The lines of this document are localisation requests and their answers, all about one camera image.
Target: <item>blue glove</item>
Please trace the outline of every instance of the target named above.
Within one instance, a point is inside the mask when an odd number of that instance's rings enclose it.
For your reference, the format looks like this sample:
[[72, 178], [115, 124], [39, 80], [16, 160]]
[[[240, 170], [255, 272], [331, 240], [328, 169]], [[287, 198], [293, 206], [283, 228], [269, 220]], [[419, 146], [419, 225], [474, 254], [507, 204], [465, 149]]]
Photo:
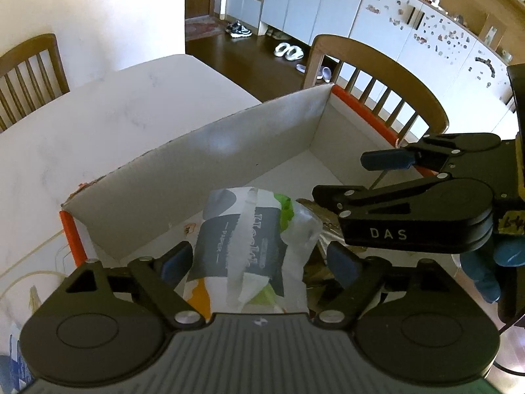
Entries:
[[525, 265], [525, 237], [494, 235], [493, 249], [492, 244], [488, 246], [490, 247], [482, 247], [478, 251], [462, 253], [459, 256], [465, 274], [474, 281], [483, 299], [492, 304], [501, 296], [501, 288], [494, 275], [495, 265]]

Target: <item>gray label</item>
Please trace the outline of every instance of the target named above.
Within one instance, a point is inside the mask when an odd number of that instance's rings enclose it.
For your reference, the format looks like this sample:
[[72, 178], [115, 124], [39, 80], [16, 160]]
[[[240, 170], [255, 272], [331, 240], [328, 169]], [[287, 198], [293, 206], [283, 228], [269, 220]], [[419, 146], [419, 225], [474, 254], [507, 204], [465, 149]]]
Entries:
[[[281, 210], [277, 208], [255, 208], [247, 273], [270, 278], [275, 293], [284, 296], [283, 260], [286, 244], [279, 234]], [[188, 281], [204, 277], [227, 277], [227, 248], [232, 231], [237, 226], [239, 215], [224, 215], [208, 219], [200, 227], [193, 267]]]

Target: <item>red rug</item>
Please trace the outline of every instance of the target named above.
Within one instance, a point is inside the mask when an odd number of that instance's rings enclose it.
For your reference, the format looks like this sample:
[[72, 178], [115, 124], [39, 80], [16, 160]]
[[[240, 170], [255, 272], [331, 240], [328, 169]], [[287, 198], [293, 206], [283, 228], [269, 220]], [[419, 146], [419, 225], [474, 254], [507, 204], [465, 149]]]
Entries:
[[198, 18], [186, 19], [185, 33], [186, 41], [196, 40], [223, 34], [224, 26], [220, 19], [212, 16], [199, 16]]

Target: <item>chair backrest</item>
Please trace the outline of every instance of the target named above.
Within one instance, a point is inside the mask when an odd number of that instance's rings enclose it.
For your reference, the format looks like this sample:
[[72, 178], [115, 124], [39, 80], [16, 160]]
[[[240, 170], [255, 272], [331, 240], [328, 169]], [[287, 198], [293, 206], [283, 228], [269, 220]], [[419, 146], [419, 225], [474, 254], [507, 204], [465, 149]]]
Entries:
[[[42, 59], [41, 54], [45, 51], [49, 52], [49, 59], [54, 72], [53, 82], [56, 79], [61, 94], [69, 92], [55, 35], [42, 34], [24, 41], [3, 56], [0, 56], [0, 80], [5, 81], [5, 83], [0, 83], [0, 104], [10, 124], [15, 124], [17, 120], [25, 117], [28, 111], [33, 112], [57, 97]], [[35, 59], [34, 56], [40, 72], [38, 76], [35, 75], [30, 61], [31, 58]], [[14, 76], [17, 77], [18, 84], [14, 82]], [[46, 94], [42, 93], [39, 81], [43, 83]], [[4, 84], [7, 89], [5, 89], [5, 93], [2, 91]], [[20, 99], [20, 92], [24, 96], [24, 102]], [[17, 109], [18, 115], [16, 117], [12, 111], [12, 105]], [[9, 123], [6, 124], [6, 120], [0, 115], [0, 128], [2, 131], [8, 126]]]
[[372, 80], [359, 97], [359, 102], [362, 105], [366, 104], [376, 81], [387, 87], [374, 108], [370, 109], [377, 118], [380, 118], [379, 114], [392, 91], [401, 97], [397, 107], [389, 114], [386, 120], [383, 120], [388, 128], [392, 128], [405, 103], [414, 110], [412, 117], [401, 127], [399, 132], [396, 132], [400, 142], [405, 138], [418, 117], [421, 117], [429, 126], [427, 133], [441, 134], [447, 130], [447, 114], [426, 85], [395, 60], [366, 44], [350, 38], [327, 34], [316, 36], [310, 50], [308, 65], [306, 66], [303, 89], [308, 89], [315, 85], [317, 72], [325, 55], [339, 59], [332, 76], [333, 82], [337, 81], [344, 62], [356, 68], [345, 88], [347, 93], [351, 93], [361, 72], [365, 72], [372, 77]]

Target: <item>cardboard box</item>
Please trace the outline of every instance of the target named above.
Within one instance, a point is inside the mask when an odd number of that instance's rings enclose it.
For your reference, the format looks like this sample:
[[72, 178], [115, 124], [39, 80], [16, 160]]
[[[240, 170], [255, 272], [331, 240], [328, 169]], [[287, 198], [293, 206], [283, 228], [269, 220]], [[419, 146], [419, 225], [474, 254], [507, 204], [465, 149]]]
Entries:
[[[265, 102], [174, 138], [83, 187], [62, 205], [73, 255], [108, 266], [159, 257], [191, 235], [209, 192], [218, 188], [250, 185], [295, 200], [312, 199], [318, 184], [371, 185], [378, 172], [362, 168], [361, 154], [391, 145], [345, 96], [326, 84]], [[382, 184], [417, 177], [415, 169], [389, 172]], [[367, 254], [412, 266], [431, 257], [452, 275], [457, 270], [450, 255]]]

